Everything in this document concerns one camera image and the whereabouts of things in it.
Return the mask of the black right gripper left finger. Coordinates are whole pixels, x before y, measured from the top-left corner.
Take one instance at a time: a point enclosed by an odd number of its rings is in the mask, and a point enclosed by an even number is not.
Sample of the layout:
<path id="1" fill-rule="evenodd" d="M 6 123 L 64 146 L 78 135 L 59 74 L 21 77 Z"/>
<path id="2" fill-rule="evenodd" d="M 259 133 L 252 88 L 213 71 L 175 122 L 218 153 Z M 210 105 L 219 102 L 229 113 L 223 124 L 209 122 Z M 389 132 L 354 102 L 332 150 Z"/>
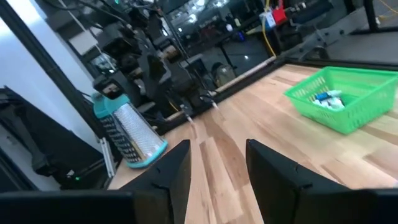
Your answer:
<path id="1" fill-rule="evenodd" d="M 132 198 L 120 204 L 119 224 L 184 224 L 191 178 L 190 140 L 185 139 L 121 187 Z"/>

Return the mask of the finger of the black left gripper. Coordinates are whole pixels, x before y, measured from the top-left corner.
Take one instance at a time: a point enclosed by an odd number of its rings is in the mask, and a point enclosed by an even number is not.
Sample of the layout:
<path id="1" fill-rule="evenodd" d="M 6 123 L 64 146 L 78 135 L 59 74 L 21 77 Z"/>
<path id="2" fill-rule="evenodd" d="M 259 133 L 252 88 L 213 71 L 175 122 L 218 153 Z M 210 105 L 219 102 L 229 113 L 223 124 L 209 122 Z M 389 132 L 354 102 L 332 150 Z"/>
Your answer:
<path id="1" fill-rule="evenodd" d="M 200 95 L 200 99 L 205 103 L 209 103 L 212 107 L 214 107 L 214 109 L 218 109 L 218 105 L 214 101 L 214 98 L 211 94 L 207 93 L 205 95 Z"/>
<path id="2" fill-rule="evenodd" d="M 188 122 L 190 124 L 193 124 L 194 122 L 192 120 L 192 114 L 193 114 L 192 107 L 190 105 L 181 104 L 180 108 L 181 108 L 182 112 L 184 113 L 185 117 L 187 118 Z"/>

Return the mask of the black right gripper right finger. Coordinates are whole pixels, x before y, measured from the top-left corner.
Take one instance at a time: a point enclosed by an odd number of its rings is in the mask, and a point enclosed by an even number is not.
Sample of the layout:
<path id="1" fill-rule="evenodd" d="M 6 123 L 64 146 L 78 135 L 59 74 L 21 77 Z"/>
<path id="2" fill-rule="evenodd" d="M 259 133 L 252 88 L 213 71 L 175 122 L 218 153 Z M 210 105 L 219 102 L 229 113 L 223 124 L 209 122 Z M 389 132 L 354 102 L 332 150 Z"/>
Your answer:
<path id="1" fill-rule="evenodd" d="M 255 139 L 246 140 L 246 166 L 265 224 L 294 224 L 305 193 L 347 189 Z"/>

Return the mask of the round grey container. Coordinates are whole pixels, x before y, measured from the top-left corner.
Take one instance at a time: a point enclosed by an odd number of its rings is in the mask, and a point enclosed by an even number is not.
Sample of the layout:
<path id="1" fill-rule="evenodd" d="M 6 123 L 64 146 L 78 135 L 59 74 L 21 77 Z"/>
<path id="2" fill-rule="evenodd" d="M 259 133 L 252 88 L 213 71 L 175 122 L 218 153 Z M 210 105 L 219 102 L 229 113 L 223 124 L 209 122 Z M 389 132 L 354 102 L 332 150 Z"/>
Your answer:
<path id="1" fill-rule="evenodd" d="M 213 75 L 217 87 L 221 87 L 236 78 L 233 67 L 221 62 L 213 64 L 211 74 Z"/>

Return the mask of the teal-trimmed metal box grater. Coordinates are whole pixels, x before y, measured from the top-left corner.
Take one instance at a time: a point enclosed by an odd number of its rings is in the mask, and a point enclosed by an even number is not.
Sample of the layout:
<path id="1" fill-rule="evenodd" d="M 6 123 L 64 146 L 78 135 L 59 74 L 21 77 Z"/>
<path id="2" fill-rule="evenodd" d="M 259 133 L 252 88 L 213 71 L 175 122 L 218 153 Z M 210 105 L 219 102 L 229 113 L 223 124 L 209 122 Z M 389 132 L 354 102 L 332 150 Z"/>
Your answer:
<path id="1" fill-rule="evenodd" d="M 95 116 L 128 167 L 147 167 L 165 152 L 168 142 L 152 129 L 126 95 L 112 100 L 94 93 L 91 99 Z"/>

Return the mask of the black box with amber face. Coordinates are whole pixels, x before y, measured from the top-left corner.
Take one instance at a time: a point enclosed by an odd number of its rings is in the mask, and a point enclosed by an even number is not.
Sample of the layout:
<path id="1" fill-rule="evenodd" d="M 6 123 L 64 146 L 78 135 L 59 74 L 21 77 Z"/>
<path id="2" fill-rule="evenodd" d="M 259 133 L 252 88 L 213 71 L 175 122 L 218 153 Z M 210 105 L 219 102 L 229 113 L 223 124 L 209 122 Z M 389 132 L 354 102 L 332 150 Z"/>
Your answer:
<path id="1" fill-rule="evenodd" d="M 108 77 L 100 76 L 93 81 L 93 88 L 103 96 L 113 100 L 123 94 L 122 89 L 117 83 Z"/>

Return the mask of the white and blue box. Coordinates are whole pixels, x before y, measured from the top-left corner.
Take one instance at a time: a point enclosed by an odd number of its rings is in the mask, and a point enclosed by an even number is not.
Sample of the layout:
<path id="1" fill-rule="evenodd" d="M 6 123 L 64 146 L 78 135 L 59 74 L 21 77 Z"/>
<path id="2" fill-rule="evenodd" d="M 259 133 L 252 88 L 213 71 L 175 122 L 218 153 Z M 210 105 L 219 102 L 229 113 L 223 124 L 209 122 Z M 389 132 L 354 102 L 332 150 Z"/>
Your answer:
<path id="1" fill-rule="evenodd" d="M 261 22 L 263 23 L 265 30 L 272 29 L 276 26 L 276 22 L 274 16 L 272 15 L 272 11 L 266 11 L 259 15 Z"/>

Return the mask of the green plastic mesh basket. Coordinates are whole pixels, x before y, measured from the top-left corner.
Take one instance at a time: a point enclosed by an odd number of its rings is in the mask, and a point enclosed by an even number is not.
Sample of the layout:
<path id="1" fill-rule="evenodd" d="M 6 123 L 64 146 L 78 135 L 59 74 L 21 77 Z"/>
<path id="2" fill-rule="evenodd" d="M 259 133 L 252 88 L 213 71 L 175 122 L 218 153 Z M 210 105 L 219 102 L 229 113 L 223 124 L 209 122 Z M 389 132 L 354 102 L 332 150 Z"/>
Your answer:
<path id="1" fill-rule="evenodd" d="M 325 67 L 284 95 L 302 115 L 335 131 L 349 134 L 392 109 L 398 72 L 363 68 Z M 333 110 L 313 103 L 315 95 L 341 90 L 344 108 Z"/>

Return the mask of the blue-capped small tube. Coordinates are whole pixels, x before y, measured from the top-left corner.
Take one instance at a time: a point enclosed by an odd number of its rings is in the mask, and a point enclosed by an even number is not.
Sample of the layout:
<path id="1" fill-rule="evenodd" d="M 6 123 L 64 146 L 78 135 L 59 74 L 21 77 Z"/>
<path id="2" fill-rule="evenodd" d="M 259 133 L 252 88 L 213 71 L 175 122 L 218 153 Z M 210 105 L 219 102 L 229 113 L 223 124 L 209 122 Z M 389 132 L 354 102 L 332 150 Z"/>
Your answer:
<path id="1" fill-rule="evenodd" d="M 315 99 L 318 101 L 324 101 L 329 98 L 339 97 L 341 95 L 341 93 L 342 93 L 341 90 L 330 90 L 330 91 L 326 91 L 326 92 L 319 93 L 319 94 L 315 95 Z"/>

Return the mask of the red box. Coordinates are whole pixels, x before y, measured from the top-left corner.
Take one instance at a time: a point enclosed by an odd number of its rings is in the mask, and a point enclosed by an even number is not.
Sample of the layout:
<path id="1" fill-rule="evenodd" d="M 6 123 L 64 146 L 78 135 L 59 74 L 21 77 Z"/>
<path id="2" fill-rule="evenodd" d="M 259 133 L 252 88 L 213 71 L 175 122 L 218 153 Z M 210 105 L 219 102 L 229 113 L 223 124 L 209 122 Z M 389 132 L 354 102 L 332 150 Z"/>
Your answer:
<path id="1" fill-rule="evenodd" d="M 279 25 L 287 20 L 286 13 L 284 11 L 284 7 L 277 7 L 272 11 L 273 18 L 275 20 L 275 24 Z"/>

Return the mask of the black equipment case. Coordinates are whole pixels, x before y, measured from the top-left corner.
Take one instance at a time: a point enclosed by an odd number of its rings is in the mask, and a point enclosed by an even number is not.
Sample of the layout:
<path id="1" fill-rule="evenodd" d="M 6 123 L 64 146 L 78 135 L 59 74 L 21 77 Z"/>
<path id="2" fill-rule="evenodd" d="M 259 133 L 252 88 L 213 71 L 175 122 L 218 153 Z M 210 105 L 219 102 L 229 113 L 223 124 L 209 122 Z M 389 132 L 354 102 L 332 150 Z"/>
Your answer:
<path id="1" fill-rule="evenodd" d="M 102 189 L 108 176 L 102 153 L 8 87 L 0 87 L 0 124 L 32 156 L 36 174 L 62 190 Z"/>

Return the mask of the black metal rig frame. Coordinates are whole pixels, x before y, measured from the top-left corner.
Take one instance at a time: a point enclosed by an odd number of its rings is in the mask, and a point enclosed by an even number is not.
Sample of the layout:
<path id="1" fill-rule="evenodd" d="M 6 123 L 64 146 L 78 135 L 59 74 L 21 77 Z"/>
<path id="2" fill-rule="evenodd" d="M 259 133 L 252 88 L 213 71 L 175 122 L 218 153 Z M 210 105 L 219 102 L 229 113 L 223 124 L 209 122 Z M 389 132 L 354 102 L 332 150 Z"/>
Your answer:
<path id="1" fill-rule="evenodd" d="M 46 51 L 45 47 L 40 43 L 36 36 L 29 29 L 27 24 L 19 17 L 14 8 L 7 2 L 7 0 L 0 0 L 0 18 L 5 22 L 11 32 L 19 39 L 21 44 L 33 56 L 36 62 L 41 66 L 47 76 L 54 82 L 57 88 L 62 92 L 65 98 L 75 108 L 79 115 L 85 120 L 85 123 L 92 129 L 92 131 L 100 138 L 104 137 L 105 131 L 102 125 L 94 117 L 91 109 L 85 106 L 83 96 L 74 87 L 72 82 L 65 75 L 59 64 Z M 344 60 L 315 60 L 308 59 L 303 62 L 290 58 L 277 59 L 272 62 L 267 68 L 261 68 L 258 72 L 254 72 L 247 78 L 243 78 L 236 84 L 221 91 L 216 97 L 215 101 L 221 102 L 233 94 L 241 91 L 243 88 L 258 81 L 260 78 L 270 74 L 281 66 L 291 63 L 294 65 L 302 65 L 309 67 L 348 67 L 348 68 L 366 68 L 376 70 L 390 70 L 398 72 L 398 64 L 388 63 L 370 63 L 360 61 L 344 61 Z"/>

